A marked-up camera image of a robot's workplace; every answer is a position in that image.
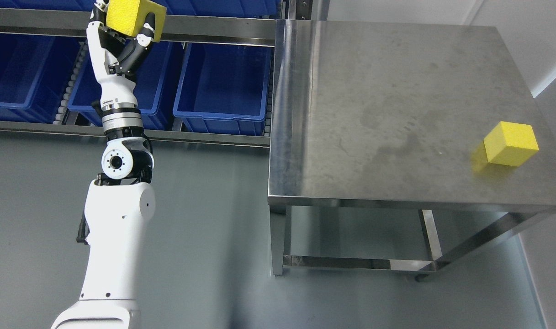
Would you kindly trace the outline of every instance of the sponge held by robot hand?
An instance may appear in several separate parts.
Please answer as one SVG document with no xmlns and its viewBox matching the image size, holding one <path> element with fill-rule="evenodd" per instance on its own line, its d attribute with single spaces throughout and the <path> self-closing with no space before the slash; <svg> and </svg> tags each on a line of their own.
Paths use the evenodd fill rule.
<svg viewBox="0 0 556 329">
<path fill-rule="evenodd" d="M 106 24 L 115 31 L 135 37 L 144 26 L 146 15 L 156 16 L 154 42 L 159 42 L 166 17 L 166 7 L 150 0 L 111 0 L 107 10 Z"/>
</svg>

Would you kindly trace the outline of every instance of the metal shelf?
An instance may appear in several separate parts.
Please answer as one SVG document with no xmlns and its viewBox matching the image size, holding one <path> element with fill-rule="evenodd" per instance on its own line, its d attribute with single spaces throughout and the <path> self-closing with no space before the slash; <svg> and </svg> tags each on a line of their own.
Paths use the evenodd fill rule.
<svg viewBox="0 0 556 329">
<path fill-rule="evenodd" d="M 88 12 L 0 8 L 0 33 L 85 37 L 88 19 Z M 275 19 L 167 15 L 161 40 L 273 47 L 275 27 Z M 271 103 L 262 137 L 151 130 L 146 135 L 152 140 L 269 148 L 270 118 Z M 101 127 L 68 124 L 0 121 L 0 131 L 104 137 Z"/>
<path fill-rule="evenodd" d="M 0 8 L 0 33 L 85 37 L 88 12 Z M 161 40 L 273 47 L 275 19 L 166 15 Z"/>
<path fill-rule="evenodd" d="M 43 133 L 49 135 L 74 135 L 88 137 L 105 137 L 102 127 L 52 125 L 49 123 L 25 123 L 0 121 L 0 131 L 16 133 Z M 204 144 L 223 144 L 234 146 L 253 146 L 269 148 L 270 137 L 222 135 L 216 133 L 188 133 L 183 131 L 146 130 L 151 140 L 168 142 L 190 142 Z"/>
</svg>

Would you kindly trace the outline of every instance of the yellow cube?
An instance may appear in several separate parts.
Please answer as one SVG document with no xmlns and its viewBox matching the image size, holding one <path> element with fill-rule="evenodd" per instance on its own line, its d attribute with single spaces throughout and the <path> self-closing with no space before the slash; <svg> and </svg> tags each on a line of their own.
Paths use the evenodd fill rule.
<svg viewBox="0 0 556 329">
<path fill-rule="evenodd" d="M 106 25 L 127 36 L 138 35 L 146 15 L 153 12 L 156 15 L 154 42 L 159 42 L 166 17 L 166 7 L 150 0 L 111 0 L 107 10 Z"/>
<path fill-rule="evenodd" d="M 531 125 L 501 121 L 483 140 L 489 163 L 519 167 L 539 150 Z"/>
</svg>

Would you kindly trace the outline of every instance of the gray floor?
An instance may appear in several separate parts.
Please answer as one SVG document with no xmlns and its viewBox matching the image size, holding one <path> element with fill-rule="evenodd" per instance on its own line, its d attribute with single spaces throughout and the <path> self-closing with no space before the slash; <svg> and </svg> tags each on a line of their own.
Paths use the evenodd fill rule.
<svg viewBox="0 0 556 329">
<path fill-rule="evenodd" d="M 0 133 L 0 328 L 47 328 L 78 297 L 74 239 L 104 141 Z M 427 283 L 370 271 L 270 275 L 267 150 L 155 143 L 144 328 L 542 327 L 517 238 Z M 443 248 L 494 217 L 436 215 Z M 423 257 L 413 211 L 296 208 L 292 250 Z"/>
</svg>

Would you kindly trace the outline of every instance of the robotic hand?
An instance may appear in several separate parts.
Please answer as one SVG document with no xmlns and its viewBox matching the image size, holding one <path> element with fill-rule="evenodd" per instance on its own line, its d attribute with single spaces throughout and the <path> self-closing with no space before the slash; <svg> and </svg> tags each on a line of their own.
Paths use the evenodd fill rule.
<svg viewBox="0 0 556 329">
<path fill-rule="evenodd" d="M 133 90 L 136 70 L 152 47 L 155 15 L 146 15 L 138 36 L 125 44 L 105 25 L 107 10 L 108 0 L 96 0 L 86 29 L 102 90 L 101 100 L 92 105 L 108 140 L 103 172 L 90 183 L 77 237 L 90 245 L 89 261 L 79 301 L 57 317 L 52 329 L 131 329 L 140 324 L 136 272 L 146 225 L 155 211 L 150 185 L 154 158 Z M 134 181 L 123 185 L 127 179 Z"/>
</svg>

